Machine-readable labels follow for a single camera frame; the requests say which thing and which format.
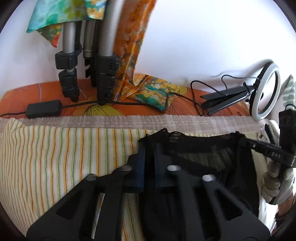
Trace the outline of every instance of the white wall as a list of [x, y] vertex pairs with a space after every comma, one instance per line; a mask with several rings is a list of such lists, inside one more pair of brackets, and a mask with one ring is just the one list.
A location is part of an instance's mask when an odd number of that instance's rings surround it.
[[[252, 75], [266, 59], [286, 79], [295, 57], [296, 34], [271, 0], [158, 0], [136, 72], [180, 85], [199, 79], [222, 87], [217, 75]], [[229, 86], [239, 82], [227, 80]]]
[[[9, 89], [58, 80], [53, 48], [26, 28], [36, 0], [24, 0], [0, 34], [0, 97]], [[286, 79], [296, 67], [296, 34], [271, 0], [158, 0], [136, 72], [188, 85], [222, 87], [222, 73], [246, 76], [273, 59]], [[79, 56], [78, 77], [84, 77]], [[228, 79], [229, 86], [242, 81]]]

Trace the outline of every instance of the tripod leg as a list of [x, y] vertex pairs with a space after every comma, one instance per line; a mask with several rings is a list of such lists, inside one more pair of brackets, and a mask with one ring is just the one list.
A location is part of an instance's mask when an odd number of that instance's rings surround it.
[[96, 70], [95, 70], [95, 60], [93, 56], [93, 40], [95, 31], [96, 20], [91, 19], [86, 21], [85, 31], [84, 31], [84, 46], [83, 46], [83, 57], [85, 66], [90, 65], [86, 70], [85, 77], [91, 78], [91, 86], [96, 87]]
[[108, 0], [96, 55], [96, 85], [98, 100], [111, 100], [115, 87], [115, 75], [120, 58], [113, 53], [118, 22], [125, 0]]
[[73, 102], [78, 101], [79, 88], [77, 84], [77, 55], [79, 50], [75, 49], [76, 22], [64, 23], [63, 51], [55, 55], [57, 69], [64, 69], [59, 73], [59, 81], [65, 97], [70, 97]]

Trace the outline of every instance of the black plastic clamp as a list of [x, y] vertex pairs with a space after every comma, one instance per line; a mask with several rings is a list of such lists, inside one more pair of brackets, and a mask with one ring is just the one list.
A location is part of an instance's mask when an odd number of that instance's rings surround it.
[[59, 82], [64, 96], [70, 97], [73, 102], [77, 102], [80, 93], [77, 84], [76, 68], [72, 72], [61, 71], [59, 73]]
[[72, 53], [60, 51], [55, 54], [55, 63], [57, 69], [73, 69], [77, 65], [77, 57], [81, 53], [81, 45]]
[[96, 86], [98, 100], [111, 100], [115, 87], [115, 75], [119, 70], [120, 57], [96, 55]]
[[96, 68], [95, 68], [95, 58], [85, 58], [85, 66], [89, 65], [89, 68], [85, 70], [85, 77], [91, 78], [91, 86], [96, 87]]

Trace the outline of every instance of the hand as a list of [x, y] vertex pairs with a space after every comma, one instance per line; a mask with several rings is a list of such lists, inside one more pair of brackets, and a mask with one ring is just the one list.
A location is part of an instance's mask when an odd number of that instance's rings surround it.
[[[265, 127], [263, 127], [258, 133], [258, 139], [268, 143], [270, 143], [270, 140], [272, 139], [276, 145], [279, 145], [280, 129], [278, 124], [274, 120], [269, 120], [268, 129], [271, 135], [268, 135], [265, 130]], [[261, 194], [267, 203], [270, 202], [274, 197], [276, 197], [275, 203], [282, 204], [290, 197], [292, 193], [294, 184], [293, 167], [296, 166], [288, 168], [284, 172], [284, 179], [282, 183], [280, 183], [278, 175], [281, 168], [281, 164], [271, 160], [268, 157], [265, 157], [265, 159], [268, 163], [268, 172], [265, 172], [263, 174], [264, 185], [262, 187]]]
[[263, 174], [264, 186], [261, 190], [261, 194], [265, 201], [269, 203], [274, 197], [275, 204], [282, 204], [291, 195], [294, 184], [294, 170], [288, 168], [284, 172], [284, 179], [282, 183], [279, 182], [278, 175], [281, 168], [281, 164], [275, 161], [270, 161], [267, 165], [268, 172]]

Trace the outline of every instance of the black cable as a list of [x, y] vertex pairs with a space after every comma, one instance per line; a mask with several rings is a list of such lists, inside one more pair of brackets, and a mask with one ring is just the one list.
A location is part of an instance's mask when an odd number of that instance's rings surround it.
[[285, 107], [285, 110], [287, 109], [288, 106], [293, 106], [295, 108], [295, 110], [296, 110], [296, 106], [293, 105], [293, 104], [287, 104], [286, 107]]
[[24, 112], [18, 112], [18, 113], [5, 113], [3, 115], [0, 115], [0, 117], [3, 117], [5, 115], [22, 115], [22, 114], [25, 114], [25, 113], [26, 113], [25, 111]]
[[[234, 79], [258, 79], [257, 77], [236, 77], [236, 76], [232, 76], [230, 74], [224, 74], [222, 75], [221, 77], [221, 81], [222, 83], [224, 84], [225, 88], [226, 88], [226, 91], [228, 92], [228, 87], [227, 87], [227, 84], [224, 82], [223, 78], [225, 76], [229, 76], [231, 78], [234, 78]], [[104, 105], [104, 104], [120, 104], [120, 105], [142, 105], [142, 106], [148, 106], [148, 107], [151, 107], [153, 109], [156, 109], [160, 112], [166, 112], [167, 109], [168, 109], [168, 101], [169, 101], [169, 97], [170, 95], [174, 94], [174, 95], [177, 95], [179, 97], [182, 97], [184, 99], [187, 99], [189, 101], [191, 101], [194, 106], [195, 106], [195, 109], [196, 109], [196, 112], [198, 113], [199, 116], [204, 116], [205, 115], [205, 110], [202, 108], [202, 106], [196, 102], [196, 99], [195, 99], [195, 94], [194, 94], [194, 91], [193, 91], [193, 87], [192, 87], [192, 84], [195, 83], [195, 82], [198, 82], [198, 83], [201, 83], [211, 89], [213, 89], [214, 91], [216, 91], [217, 93], [223, 95], [223, 96], [226, 96], [227, 95], [227, 92], [226, 94], [223, 94], [222, 92], [220, 92], [219, 90], [215, 89], [214, 87], [200, 81], [200, 80], [193, 80], [191, 83], [190, 83], [190, 89], [191, 89], [191, 92], [192, 92], [192, 95], [193, 95], [193, 100], [184, 96], [184, 95], [181, 95], [181, 94], [178, 94], [178, 93], [175, 93], [175, 92], [168, 92], [167, 93], [167, 98], [165, 100], [165, 107], [163, 109], [160, 109], [160, 108], [157, 108], [156, 106], [154, 105], [151, 105], [151, 104], [147, 104], [147, 103], [130, 103], [130, 102], [119, 102], [119, 101], [106, 101], [106, 100], [94, 100], [94, 101], [87, 101], [87, 102], [83, 102], [83, 103], [77, 103], [77, 104], [71, 104], [71, 105], [63, 105], [62, 108], [71, 108], [71, 107], [77, 107], [77, 106], [82, 106], [82, 105], [87, 105], [87, 104], [101, 104], [101, 105]], [[5, 114], [2, 114], [0, 115], [0, 117], [3, 117], [5, 115], [21, 115], [21, 114], [25, 114], [26, 112], [19, 112], [19, 113], [5, 113]]]
[[93, 101], [87, 101], [87, 102], [82, 102], [82, 103], [77, 103], [77, 104], [63, 105], [62, 106], [62, 109], [63, 108], [77, 107], [77, 106], [82, 106], [82, 105], [87, 105], [87, 104], [101, 104], [101, 105], [104, 105], [104, 104], [120, 104], [120, 105], [142, 105], [142, 106], [149, 106], [149, 107], [152, 107], [152, 108], [154, 108], [154, 109], [156, 109], [156, 110], [158, 110], [160, 112], [166, 112], [167, 109], [168, 109], [169, 96], [171, 94], [174, 94], [174, 95], [180, 96], [182, 98], [185, 98], [185, 99], [193, 102], [195, 106], [198, 105], [202, 109], [202, 115], [200, 114], [200, 112], [197, 109], [198, 114], [200, 116], [204, 116], [204, 110], [203, 110], [203, 108], [201, 107], [201, 105], [199, 103], [195, 102], [194, 100], [192, 100], [192, 99], [190, 99], [190, 98], [188, 98], [186, 96], [183, 96], [183, 95], [181, 95], [179, 93], [175, 93], [175, 92], [171, 92], [171, 91], [167, 93], [167, 98], [165, 100], [165, 107], [164, 107], [164, 109], [157, 108], [156, 106], [150, 105], [150, 104], [147, 104], [147, 103], [130, 103], [130, 102], [109, 101], [109, 100], [108, 101], [106, 101], [106, 100], [93, 100]]

